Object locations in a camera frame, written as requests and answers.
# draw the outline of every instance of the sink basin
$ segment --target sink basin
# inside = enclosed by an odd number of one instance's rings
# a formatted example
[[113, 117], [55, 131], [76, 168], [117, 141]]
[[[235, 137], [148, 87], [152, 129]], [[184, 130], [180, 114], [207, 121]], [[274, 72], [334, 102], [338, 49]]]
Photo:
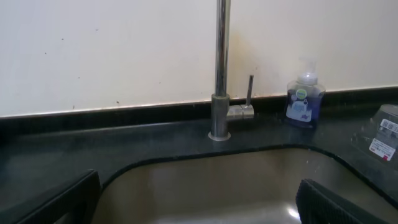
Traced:
[[332, 158], [278, 149], [129, 170], [105, 189], [92, 223], [300, 223], [295, 196], [304, 178], [398, 220], [392, 205]]

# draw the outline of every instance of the white pump top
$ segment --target white pump top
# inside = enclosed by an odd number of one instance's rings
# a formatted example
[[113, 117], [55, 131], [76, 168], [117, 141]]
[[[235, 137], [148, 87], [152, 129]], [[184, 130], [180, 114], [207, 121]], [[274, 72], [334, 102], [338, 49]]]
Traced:
[[315, 73], [317, 67], [317, 61], [311, 58], [301, 58], [306, 61], [307, 65], [305, 72], [297, 77], [297, 82], [304, 85], [316, 85], [318, 84], [318, 75]]

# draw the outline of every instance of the black countertop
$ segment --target black countertop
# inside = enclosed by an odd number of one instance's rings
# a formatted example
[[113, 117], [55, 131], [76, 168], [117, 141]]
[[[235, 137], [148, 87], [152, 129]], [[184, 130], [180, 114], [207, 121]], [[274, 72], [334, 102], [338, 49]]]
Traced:
[[97, 170], [107, 186], [126, 170], [153, 162], [287, 147], [336, 159], [398, 207], [398, 172], [352, 144], [376, 111], [374, 105], [338, 106], [322, 114], [315, 130], [285, 124], [278, 113], [257, 114], [230, 123], [225, 142], [208, 138], [209, 119], [16, 136], [0, 148], [0, 211], [87, 169]]

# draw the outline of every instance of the green logo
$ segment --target green logo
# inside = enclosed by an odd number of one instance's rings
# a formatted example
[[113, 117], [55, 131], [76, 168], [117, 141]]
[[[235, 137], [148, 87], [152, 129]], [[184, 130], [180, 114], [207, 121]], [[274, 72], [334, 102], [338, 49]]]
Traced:
[[296, 91], [296, 96], [298, 99], [303, 100], [307, 97], [307, 91], [303, 89], [299, 89]]

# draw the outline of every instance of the soap dispenser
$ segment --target soap dispenser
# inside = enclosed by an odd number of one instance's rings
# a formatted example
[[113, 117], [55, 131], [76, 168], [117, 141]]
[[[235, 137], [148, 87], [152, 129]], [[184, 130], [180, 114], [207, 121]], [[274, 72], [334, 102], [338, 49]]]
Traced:
[[307, 63], [305, 72], [287, 85], [285, 120], [301, 128], [316, 128], [325, 88], [318, 84], [317, 62], [310, 58], [302, 60]]

